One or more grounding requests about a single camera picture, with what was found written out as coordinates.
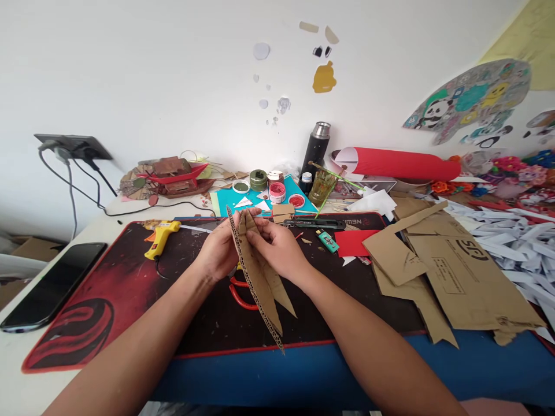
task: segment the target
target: panda sticker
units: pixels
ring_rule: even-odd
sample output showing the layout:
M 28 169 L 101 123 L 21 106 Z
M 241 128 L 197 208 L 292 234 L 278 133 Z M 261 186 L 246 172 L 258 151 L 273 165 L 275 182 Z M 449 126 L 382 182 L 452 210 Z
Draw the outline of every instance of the panda sticker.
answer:
M 453 104 L 453 100 L 436 100 L 433 101 L 430 106 L 424 112 L 424 117 L 422 117 L 415 126 L 415 129 L 420 129 L 426 126 L 429 129 L 433 129 L 439 120 L 447 113 L 449 106 Z

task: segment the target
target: mouse pad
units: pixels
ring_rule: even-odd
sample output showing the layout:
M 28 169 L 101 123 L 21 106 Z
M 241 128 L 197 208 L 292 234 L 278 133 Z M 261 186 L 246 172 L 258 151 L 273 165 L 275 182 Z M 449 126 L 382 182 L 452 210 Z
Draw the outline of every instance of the mouse pad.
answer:
M 343 220 L 360 229 L 384 228 L 381 216 L 375 213 L 324 214 L 320 218 Z M 214 218 L 197 217 L 181 222 L 198 226 L 213 221 Z M 424 323 L 413 302 L 380 294 L 371 266 L 365 266 L 358 259 L 343 266 L 343 259 L 337 253 L 325 249 L 315 228 L 291 227 L 290 230 L 295 236 L 303 232 L 302 238 L 312 242 L 297 240 L 316 269 L 397 332 L 424 332 Z M 334 236 L 332 229 L 326 231 Z M 140 222 L 127 225 L 29 353 L 23 363 L 23 372 L 83 367 L 168 290 L 196 258 L 208 235 L 180 229 L 169 236 L 160 259 L 160 270 L 169 278 L 166 280 L 158 276 L 154 262 L 145 258 L 151 246 L 145 238 L 151 233 Z M 235 273 L 235 278 L 245 281 L 241 271 Z M 310 299 L 287 279 L 282 281 L 298 316 L 293 317 L 276 304 L 285 348 L 335 342 Z M 277 348 L 260 313 L 240 306 L 229 286 L 228 278 L 216 284 L 183 336 L 175 358 Z M 248 288 L 236 287 L 236 290 L 246 303 L 254 303 Z

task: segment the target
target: black thermos bottle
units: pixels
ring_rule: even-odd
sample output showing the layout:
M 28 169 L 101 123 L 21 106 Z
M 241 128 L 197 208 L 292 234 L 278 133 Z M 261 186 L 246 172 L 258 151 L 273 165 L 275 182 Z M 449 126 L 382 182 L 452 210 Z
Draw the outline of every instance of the black thermos bottle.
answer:
M 312 177 L 315 177 L 318 168 L 309 165 L 308 162 L 313 161 L 321 165 L 324 161 L 325 150 L 330 141 L 330 127 L 329 123 L 319 121 L 314 126 L 314 130 L 308 139 L 308 147 L 306 148 L 305 161 L 302 163 L 301 176 L 305 172 L 310 172 Z

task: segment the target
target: smartphone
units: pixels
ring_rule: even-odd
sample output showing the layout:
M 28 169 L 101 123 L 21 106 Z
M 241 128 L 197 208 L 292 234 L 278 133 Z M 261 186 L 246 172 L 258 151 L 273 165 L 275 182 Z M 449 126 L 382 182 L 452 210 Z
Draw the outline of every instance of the smartphone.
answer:
M 21 333 L 51 323 L 105 249 L 105 243 L 70 247 L 0 324 L 0 329 Z

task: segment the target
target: white wall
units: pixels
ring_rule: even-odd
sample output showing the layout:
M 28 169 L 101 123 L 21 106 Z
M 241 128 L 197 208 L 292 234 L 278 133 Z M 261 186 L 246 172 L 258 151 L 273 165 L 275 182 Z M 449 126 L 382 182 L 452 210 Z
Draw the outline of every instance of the white wall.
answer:
M 472 67 L 524 4 L 3 0 L 0 227 L 60 239 L 71 233 L 67 187 L 38 160 L 33 133 L 97 137 L 114 156 L 99 163 L 114 185 L 140 159 L 191 148 L 228 169 L 300 163 L 318 120 L 332 124 L 331 148 L 465 152 L 470 148 L 456 137 L 431 147 L 429 132 L 401 125 L 429 93 Z M 300 20 L 320 25 L 320 32 L 301 31 Z M 314 72 L 327 60 L 312 49 L 327 45 L 326 25 L 340 39 L 330 55 L 338 83 L 315 94 Z M 266 61 L 253 58 L 256 42 L 270 44 Z M 281 96 L 291 99 L 291 110 L 267 126 Z M 270 102 L 266 110 L 258 107 L 261 98 Z M 511 118 L 522 128 L 499 145 L 511 143 L 516 154 L 532 150 L 534 143 L 521 138 L 523 126 L 554 98 L 531 92 Z M 78 170 L 75 176 L 94 194 L 90 179 Z M 106 188 L 103 194 L 108 202 Z M 99 211 L 81 195 L 76 199 L 82 228 Z

